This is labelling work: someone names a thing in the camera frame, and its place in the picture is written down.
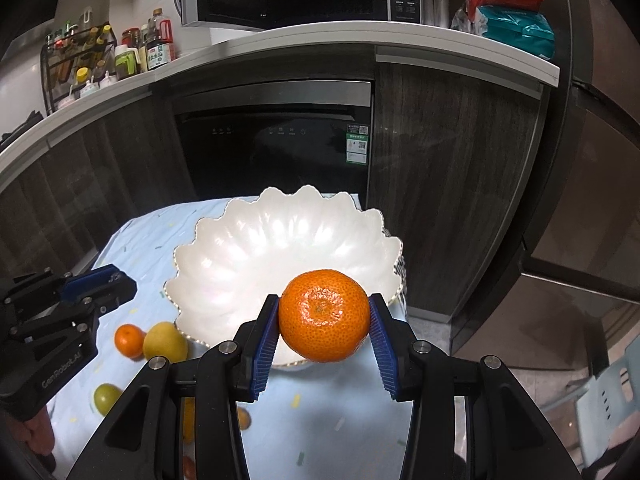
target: table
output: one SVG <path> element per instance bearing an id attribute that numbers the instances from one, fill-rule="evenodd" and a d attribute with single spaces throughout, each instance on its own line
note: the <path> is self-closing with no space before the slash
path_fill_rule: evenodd
<path id="1" fill-rule="evenodd" d="M 93 405 L 94 390 L 103 383 L 124 389 L 145 364 L 123 357 L 113 333 L 123 323 L 146 331 L 159 321 L 175 320 L 177 310 L 162 291 L 176 273 L 173 250 L 193 240 L 199 218 L 222 215 L 228 200 L 172 205 L 132 219 L 98 257 L 95 267 L 116 265 L 136 280 L 138 293 L 100 318 L 98 356 L 48 404 L 59 480 L 102 421 Z M 404 319 L 399 310 L 392 315 Z M 190 357 L 204 350 L 192 345 Z M 252 418 L 242 432 L 252 480 L 395 480 L 400 475 L 412 403 L 399 404 L 383 389 L 368 338 L 343 362 L 272 370 L 258 402 L 241 404 Z M 185 454 L 194 457 L 193 444 L 185 446 Z"/>

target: orange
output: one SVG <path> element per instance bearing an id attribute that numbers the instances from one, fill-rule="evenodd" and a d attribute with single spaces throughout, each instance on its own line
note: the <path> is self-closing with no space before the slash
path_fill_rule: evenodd
<path id="1" fill-rule="evenodd" d="M 190 456 L 184 455 L 182 457 L 182 474 L 187 480 L 195 480 L 196 478 L 196 464 Z"/>
<path id="2" fill-rule="evenodd" d="M 135 359 L 142 355 L 142 345 L 145 341 L 145 333 L 137 326 L 125 324 L 119 326 L 113 335 L 116 348 L 124 357 Z"/>
<path id="3" fill-rule="evenodd" d="M 337 270 L 305 272 L 289 282 L 278 307 L 280 333 L 311 361 L 341 361 L 369 332 L 369 300 L 358 283 Z"/>
<path id="4" fill-rule="evenodd" d="M 182 416 L 182 439 L 185 444 L 190 444 L 196 435 L 196 399 L 187 397 L 184 399 L 184 415 Z"/>

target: green fruit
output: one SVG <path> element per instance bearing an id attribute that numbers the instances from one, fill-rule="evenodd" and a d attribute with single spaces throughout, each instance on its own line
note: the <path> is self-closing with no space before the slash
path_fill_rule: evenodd
<path id="1" fill-rule="evenodd" d="M 120 398 L 122 390 L 113 384 L 101 384 L 94 391 L 94 403 L 102 416 L 106 416 L 116 401 Z"/>

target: energy label sticker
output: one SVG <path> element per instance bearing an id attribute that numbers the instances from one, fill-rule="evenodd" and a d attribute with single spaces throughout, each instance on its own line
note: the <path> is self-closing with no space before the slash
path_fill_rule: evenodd
<path id="1" fill-rule="evenodd" d="M 366 164 L 368 144 L 369 137 L 347 133 L 347 162 Z"/>

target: pearl white bowl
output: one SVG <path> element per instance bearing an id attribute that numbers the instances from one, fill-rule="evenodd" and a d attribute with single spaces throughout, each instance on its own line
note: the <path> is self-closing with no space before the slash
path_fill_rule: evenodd
<path id="1" fill-rule="evenodd" d="M 324 198 L 312 186 L 285 195 L 265 189 L 254 202 L 230 200 L 217 219 L 201 218 L 195 240 L 174 250 L 177 276 L 164 284 L 178 329 L 216 345 L 255 319 L 268 294 L 308 270 L 335 269 L 367 295 L 378 292 L 404 315 L 402 242 L 388 236 L 377 209 L 359 211 L 348 193 Z M 304 359 L 280 339 L 276 367 Z"/>

